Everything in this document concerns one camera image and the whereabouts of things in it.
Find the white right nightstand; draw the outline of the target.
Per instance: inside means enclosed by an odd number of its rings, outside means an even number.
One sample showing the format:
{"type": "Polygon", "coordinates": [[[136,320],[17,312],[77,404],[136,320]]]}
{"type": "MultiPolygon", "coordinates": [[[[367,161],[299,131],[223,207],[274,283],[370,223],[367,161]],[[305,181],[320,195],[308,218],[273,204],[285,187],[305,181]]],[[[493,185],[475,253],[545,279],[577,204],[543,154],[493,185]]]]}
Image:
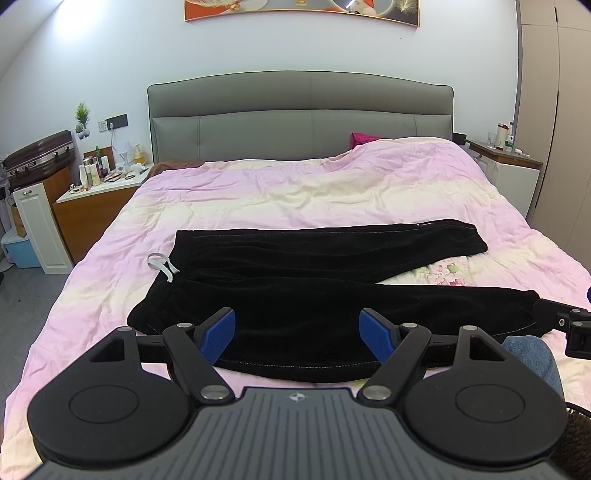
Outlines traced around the white right nightstand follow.
{"type": "Polygon", "coordinates": [[[470,140],[469,154],[494,185],[524,218],[532,205],[542,163],[470,140]]]}

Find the beige wardrobe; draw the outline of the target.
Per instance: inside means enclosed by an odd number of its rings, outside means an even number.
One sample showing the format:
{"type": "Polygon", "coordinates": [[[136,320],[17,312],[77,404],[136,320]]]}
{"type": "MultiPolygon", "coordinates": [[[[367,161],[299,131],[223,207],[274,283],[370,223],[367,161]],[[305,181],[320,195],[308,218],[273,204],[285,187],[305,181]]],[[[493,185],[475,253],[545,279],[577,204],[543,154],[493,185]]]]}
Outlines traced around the beige wardrobe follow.
{"type": "Polygon", "coordinates": [[[531,225],[590,265],[590,12],[520,1],[516,144],[542,164],[531,225]]]}

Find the white table lamp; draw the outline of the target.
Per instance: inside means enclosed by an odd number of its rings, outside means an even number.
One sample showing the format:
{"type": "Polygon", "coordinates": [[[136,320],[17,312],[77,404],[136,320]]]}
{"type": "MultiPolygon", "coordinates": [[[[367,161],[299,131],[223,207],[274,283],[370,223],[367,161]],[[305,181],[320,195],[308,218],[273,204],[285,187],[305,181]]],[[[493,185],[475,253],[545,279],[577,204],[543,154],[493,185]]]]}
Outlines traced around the white table lamp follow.
{"type": "Polygon", "coordinates": [[[128,141],[119,141],[112,146],[115,169],[128,173],[131,169],[132,146],[128,141]]]}

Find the wooden left nightstand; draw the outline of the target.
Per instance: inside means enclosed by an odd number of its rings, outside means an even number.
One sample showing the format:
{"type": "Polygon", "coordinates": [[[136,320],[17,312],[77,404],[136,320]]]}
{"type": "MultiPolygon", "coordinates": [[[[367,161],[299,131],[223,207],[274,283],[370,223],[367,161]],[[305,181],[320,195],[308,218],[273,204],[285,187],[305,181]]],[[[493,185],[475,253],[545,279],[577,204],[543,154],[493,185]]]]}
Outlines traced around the wooden left nightstand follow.
{"type": "Polygon", "coordinates": [[[102,237],[123,206],[147,179],[149,168],[132,170],[113,182],[89,190],[68,191],[52,205],[67,252],[74,264],[81,261],[102,237]]]}

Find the black pants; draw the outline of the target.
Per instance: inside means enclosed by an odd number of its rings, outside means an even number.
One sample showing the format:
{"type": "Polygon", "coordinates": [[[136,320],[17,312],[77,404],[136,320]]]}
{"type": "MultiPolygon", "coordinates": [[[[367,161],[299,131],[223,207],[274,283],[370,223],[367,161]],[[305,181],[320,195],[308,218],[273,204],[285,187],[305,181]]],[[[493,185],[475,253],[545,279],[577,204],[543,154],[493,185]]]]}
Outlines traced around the black pants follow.
{"type": "Polygon", "coordinates": [[[146,335],[219,309],[235,312],[223,369],[266,378],[337,383],[379,366],[360,336],[370,308],[393,323],[452,336],[474,325],[497,341],[543,336],[538,294],[499,287],[394,285],[392,278],[488,247],[458,220],[303,230],[180,230],[159,273],[127,322],[146,335]]]}

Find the small green potted plant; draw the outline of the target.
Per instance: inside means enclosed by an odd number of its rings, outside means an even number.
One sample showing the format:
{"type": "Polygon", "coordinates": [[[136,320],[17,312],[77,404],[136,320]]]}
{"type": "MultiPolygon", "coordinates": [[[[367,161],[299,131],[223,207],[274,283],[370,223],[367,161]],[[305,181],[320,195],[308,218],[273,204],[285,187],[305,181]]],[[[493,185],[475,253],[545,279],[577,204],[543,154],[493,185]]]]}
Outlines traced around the small green potted plant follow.
{"type": "Polygon", "coordinates": [[[80,102],[76,106],[76,110],[75,110],[75,119],[76,119],[75,132],[76,132],[77,137],[80,140],[83,140],[84,138],[87,138],[90,135],[90,131],[88,128],[89,117],[90,117],[90,110],[88,109],[88,107],[85,105],[84,102],[80,102]]]}

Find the maroon suitcase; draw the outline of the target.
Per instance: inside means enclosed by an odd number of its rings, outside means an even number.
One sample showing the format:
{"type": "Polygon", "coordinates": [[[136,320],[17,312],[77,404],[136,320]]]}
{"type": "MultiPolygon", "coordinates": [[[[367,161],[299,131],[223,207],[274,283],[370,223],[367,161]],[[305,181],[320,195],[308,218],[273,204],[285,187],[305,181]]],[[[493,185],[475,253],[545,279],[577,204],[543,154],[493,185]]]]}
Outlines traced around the maroon suitcase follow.
{"type": "Polygon", "coordinates": [[[63,130],[11,153],[3,165],[10,188],[19,189],[45,180],[74,160],[72,133],[63,130]]]}

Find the light blue storage bin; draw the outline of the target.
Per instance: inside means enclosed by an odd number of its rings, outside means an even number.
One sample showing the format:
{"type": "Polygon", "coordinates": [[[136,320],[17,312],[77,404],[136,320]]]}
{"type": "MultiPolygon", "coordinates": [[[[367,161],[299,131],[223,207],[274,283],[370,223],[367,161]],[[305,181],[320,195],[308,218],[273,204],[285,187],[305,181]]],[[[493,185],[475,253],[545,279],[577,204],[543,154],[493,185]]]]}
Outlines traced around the light blue storage bin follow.
{"type": "Polygon", "coordinates": [[[29,269],[41,267],[28,237],[18,236],[13,228],[3,235],[1,247],[7,259],[17,268],[29,269]]]}

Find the pink floral duvet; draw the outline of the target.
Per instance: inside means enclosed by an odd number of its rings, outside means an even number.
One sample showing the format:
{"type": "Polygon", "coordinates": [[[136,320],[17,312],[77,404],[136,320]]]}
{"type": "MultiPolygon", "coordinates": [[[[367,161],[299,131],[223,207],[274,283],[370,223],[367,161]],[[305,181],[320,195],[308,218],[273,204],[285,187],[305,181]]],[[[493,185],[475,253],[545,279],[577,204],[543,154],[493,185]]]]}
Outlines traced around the pink floral duvet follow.
{"type": "Polygon", "coordinates": [[[148,255],[169,253],[177,231],[438,219],[476,226],[487,252],[398,275],[398,283],[534,290],[544,298],[588,306],[589,272],[532,229],[473,158],[447,140],[379,140],[304,161],[210,162],[145,181],[74,267],[29,349],[20,383],[6,402],[2,477],[22,479],[38,467],[26,420],[29,402],[125,322],[155,279],[148,255]]]}

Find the black wall socket panel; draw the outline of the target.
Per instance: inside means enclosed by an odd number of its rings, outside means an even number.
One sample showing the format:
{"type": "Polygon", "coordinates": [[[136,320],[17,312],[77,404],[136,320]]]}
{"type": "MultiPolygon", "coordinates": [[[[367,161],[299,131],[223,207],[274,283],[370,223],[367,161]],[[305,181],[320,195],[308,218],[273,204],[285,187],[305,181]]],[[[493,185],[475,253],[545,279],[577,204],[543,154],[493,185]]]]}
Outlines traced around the black wall socket panel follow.
{"type": "Polygon", "coordinates": [[[109,131],[127,127],[128,126],[128,117],[126,114],[120,114],[113,117],[109,117],[105,120],[106,127],[109,131]]]}

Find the magenta pillow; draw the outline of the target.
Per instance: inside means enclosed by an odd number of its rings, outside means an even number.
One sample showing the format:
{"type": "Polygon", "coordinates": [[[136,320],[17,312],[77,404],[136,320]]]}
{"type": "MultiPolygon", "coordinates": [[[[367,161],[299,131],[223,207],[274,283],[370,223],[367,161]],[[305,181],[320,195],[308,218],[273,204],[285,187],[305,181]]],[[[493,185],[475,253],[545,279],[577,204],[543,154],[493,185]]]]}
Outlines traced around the magenta pillow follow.
{"type": "Polygon", "coordinates": [[[373,136],[361,132],[353,132],[349,136],[349,148],[354,149],[356,146],[365,145],[378,140],[380,140],[379,136],[373,136]]]}

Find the framed orange wall painting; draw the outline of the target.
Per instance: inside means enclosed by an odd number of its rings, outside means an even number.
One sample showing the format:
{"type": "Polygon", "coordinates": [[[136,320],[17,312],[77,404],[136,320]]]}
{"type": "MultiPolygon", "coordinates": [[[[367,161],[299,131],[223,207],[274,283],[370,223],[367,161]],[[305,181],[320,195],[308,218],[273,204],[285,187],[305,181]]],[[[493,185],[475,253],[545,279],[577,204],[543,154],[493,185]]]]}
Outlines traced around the framed orange wall painting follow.
{"type": "Polygon", "coordinates": [[[256,12],[315,12],[358,15],[420,26],[418,0],[188,0],[186,22],[221,15],[256,12]]]}

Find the grey upholstered headboard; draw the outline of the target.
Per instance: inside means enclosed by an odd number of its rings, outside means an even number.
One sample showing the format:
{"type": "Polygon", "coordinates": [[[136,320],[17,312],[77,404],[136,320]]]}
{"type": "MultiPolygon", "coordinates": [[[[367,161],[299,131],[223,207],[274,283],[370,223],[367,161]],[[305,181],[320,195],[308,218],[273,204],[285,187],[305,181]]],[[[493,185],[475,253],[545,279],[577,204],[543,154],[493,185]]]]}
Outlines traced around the grey upholstered headboard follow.
{"type": "Polygon", "coordinates": [[[349,150],[353,133],[451,139],[455,92],[365,73],[257,71],[147,89],[154,162],[307,160],[349,150]]]}

